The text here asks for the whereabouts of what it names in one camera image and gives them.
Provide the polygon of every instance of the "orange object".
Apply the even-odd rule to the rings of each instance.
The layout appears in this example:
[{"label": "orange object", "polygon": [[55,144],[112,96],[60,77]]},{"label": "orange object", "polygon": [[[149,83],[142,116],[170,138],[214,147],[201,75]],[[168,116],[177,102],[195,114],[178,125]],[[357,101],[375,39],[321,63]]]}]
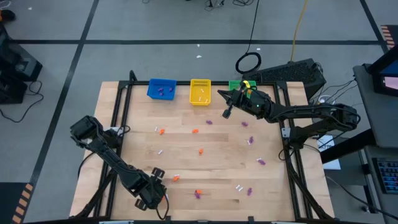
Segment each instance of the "orange object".
[{"label": "orange object", "polygon": [[173,182],[176,182],[176,181],[178,181],[180,179],[180,176],[175,176],[175,177],[173,177]]}]

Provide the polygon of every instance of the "wooden tabletop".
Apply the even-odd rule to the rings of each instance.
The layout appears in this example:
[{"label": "wooden tabletop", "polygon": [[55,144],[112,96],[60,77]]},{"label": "wooden tabletop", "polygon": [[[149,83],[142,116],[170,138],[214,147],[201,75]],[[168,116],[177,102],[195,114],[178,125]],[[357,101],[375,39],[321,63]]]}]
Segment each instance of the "wooden tabletop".
[{"label": "wooden tabletop", "polygon": [[[103,82],[95,116],[104,127],[109,127],[117,82]],[[287,83],[291,105],[306,105],[302,83]],[[189,103],[189,86],[178,86],[173,101],[152,100],[146,96],[147,86],[133,86],[126,134],[121,157],[126,163],[150,173],[153,167],[165,171],[164,184],[170,200],[169,215],[172,220],[236,220],[245,221],[254,216],[256,221],[293,221],[294,213],[287,180],[285,162],[278,159],[282,141],[278,124],[269,124],[238,109],[233,109],[229,119],[221,115],[226,109],[225,100],[217,90],[228,86],[212,86],[209,106],[192,106]],[[271,86],[259,90],[275,97]],[[118,121],[121,120],[123,103]],[[296,126],[307,126],[311,119],[295,119]],[[164,128],[159,135],[155,127]],[[193,129],[199,133],[192,134]],[[247,140],[253,136],[254,142]],[[317,147],[315,140],[306,144]],[[313,149],[301,150],[302,162],[309,191],[331,216],[334,216],[320,155]],[[262,158],[266,165],[257,162]],[[103,161],[94,155],[81,169],[70,215],[77,214],[98,188]],[[174,175],[180,180],[172,182]],[[244,187],[241,192],[237,185]],[[248,188],[252,194],[247,195]],[[196,189],[203,191],[196,199]],[[305,216],[302,195],[297,188],[300,213]],[[101,214],[108,193],[104,194]],[[112,219],[158,220],[155,210],[141,211],[134,206],[134,198],[121,185],[119,179],[114,195]],[[159,205],[161,215],[165,203]]]}]

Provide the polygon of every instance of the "table leg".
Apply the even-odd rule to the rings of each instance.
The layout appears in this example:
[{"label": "table leg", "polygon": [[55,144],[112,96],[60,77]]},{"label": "table leg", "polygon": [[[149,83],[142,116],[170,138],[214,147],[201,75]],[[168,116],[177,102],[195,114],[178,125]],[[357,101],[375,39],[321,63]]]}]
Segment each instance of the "table leg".
[{"label": "table leg", "polygon": [[356,136],[343,141],[329,149],[321,152],[322,164],[341,158],[352,152],[359,151],[368,145],[376,145],[372,129],[368,129]]}]

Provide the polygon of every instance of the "plastic bin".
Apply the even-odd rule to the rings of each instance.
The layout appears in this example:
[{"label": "plastic bin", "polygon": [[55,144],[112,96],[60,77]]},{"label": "plastic bin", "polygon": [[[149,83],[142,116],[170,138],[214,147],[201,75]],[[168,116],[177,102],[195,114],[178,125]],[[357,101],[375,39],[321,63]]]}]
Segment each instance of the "plastic bin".
[{"label": "plastic bin", "polygon": [[[250,86],[256,86],[256,81],[248,81]],[[229,90],[239,90],[241,87],[241,81],[240,80],[230,80],[228,83]]]},{"label": "plastic bin", "polygon": [[211,80],[192,79],[189,102],[193,106],[208,106],[211,102]]},{"label": "plastic bin", "polygon": [[152,99],[158,100],[173,100],[176,86],[176,80],[151,78],[149,80],[147,96],[151,97]]}]

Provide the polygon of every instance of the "yellow bin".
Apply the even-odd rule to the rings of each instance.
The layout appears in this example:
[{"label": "yellow bin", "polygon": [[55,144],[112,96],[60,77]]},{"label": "yellow bin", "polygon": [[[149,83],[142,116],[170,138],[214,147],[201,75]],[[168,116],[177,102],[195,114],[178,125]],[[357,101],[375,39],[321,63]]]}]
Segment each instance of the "yellow bin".
[{"label": "yellow bin", "polygon": [[193,106],[208,106],[211,102],[211,80],[192,79],[189,102]]}]

